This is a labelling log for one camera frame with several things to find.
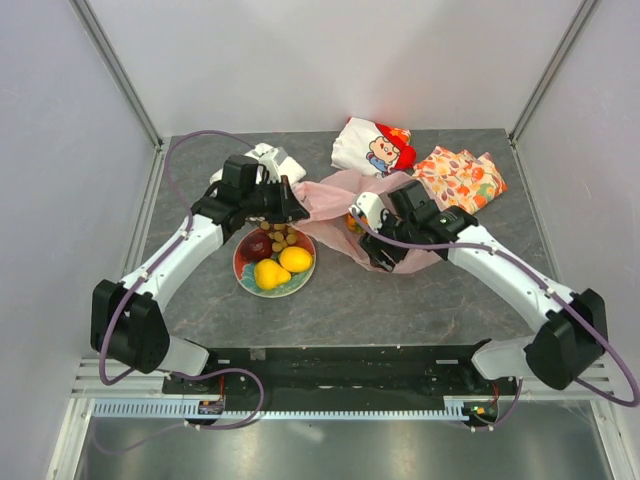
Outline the dark red fake fruit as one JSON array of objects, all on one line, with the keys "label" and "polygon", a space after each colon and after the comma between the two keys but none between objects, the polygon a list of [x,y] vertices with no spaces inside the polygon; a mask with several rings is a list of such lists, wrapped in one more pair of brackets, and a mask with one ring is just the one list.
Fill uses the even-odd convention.
[{"label": "dark red fake fruit", "polygon": [[251,233],[240,243],[239,251],[246,261],[258,263],[273,255],[273,241],[265,233]]}]

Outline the yellow fake pear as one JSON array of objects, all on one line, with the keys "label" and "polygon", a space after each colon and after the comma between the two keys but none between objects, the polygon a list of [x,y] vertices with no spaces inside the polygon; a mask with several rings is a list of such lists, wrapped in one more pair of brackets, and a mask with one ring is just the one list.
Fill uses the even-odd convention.
[{"label": "yellow fake pear", "polygon": [[291,278],[291,273],[273,259],[264,259],[254,268],[255,283],[261,290],[273,290],[288,283]]}]

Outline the red fake apple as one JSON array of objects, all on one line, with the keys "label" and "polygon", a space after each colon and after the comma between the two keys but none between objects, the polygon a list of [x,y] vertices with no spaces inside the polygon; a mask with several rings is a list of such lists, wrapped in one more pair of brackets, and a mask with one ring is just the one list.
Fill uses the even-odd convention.
[{"label": "red fake apple", "polygon": [[355,234],[362,235],[365,233],[365,230],[361,227],[361,225],[356,221],[356,219],[351,215],[346,215],[346,227],[347,229]]}]

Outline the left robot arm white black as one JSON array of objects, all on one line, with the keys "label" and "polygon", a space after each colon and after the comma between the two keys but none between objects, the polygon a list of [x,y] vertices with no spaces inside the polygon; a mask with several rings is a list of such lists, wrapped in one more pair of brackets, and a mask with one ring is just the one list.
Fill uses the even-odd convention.
[{"label": "left robot arm white black", "polygon": [[93,291],[91,346],[99,354],[102,381],[110,385],[106,362],[131,371],[177,372],[198,393],[219,382],[209,351],[169,334],[163,312],[178,288],[250,218],[271,223],[306,219],[308,211],[292,191],[303,167],[281,148],[232,155],[204,195],[188,209],[170,239],[118,282],[101,281]]}]

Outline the brown longan bunch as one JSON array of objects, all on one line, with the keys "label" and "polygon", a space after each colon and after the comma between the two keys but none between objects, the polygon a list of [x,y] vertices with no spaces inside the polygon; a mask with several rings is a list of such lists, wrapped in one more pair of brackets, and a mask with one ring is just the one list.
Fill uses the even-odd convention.
[{"label": "brown longan bunch", "polygon": [[271,239],[272,251],[279,253],[298,241],[298,232],[288,224],[272,224],[262,221],[259,228]]}]

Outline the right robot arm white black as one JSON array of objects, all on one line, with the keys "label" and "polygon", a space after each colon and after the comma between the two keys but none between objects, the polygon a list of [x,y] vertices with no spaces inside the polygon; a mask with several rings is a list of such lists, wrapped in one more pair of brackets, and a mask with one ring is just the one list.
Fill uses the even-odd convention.
[{"label": "right robot arm white black", "polygon": [[388,272],[411,250],[436,253],[465,270],[509,304],[532,334],[506,341],[485,340],[458,368],[467,392],[483,392],[502,377],[535,376],[564,390],[604,353],[607,338],[603,298],[592,289],[578,293],[519,259],[476,217],[460,207],[440,209],[422,185],[411,181],[389,195],[356,196],[350,212],[364,227],[361,241],[373,265]]}]

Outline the yellow fake lemon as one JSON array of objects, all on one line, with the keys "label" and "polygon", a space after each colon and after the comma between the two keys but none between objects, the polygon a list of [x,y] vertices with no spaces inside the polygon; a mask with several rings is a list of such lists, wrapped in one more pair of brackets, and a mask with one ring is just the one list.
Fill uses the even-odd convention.
[{"label": "yellow fake lemon", "polygon": [[305,248],[289,246],[280,252],[280,265],[290,273],[303,273],[314,264],[313,255]]}]

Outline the pink plastic bag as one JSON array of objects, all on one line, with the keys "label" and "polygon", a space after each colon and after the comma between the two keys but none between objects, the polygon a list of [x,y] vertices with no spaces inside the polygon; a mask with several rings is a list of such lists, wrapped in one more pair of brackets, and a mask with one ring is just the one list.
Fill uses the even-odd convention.
[{"label": "pink plastic bag", "polygon": [[293,193],[310,217],[295,223],[295,228],[319,243],[342,253],[360,267],[373,271],[369,256],[359,246],[360,235],[347,227],[347,214],[356,197],[375,193],[386,208],[391,203],[385,195],[409,183],[411,176],[397,172],[384,178],[365,176],[356,170],[341,170],[319,182],[303,181],[293,186]]}]

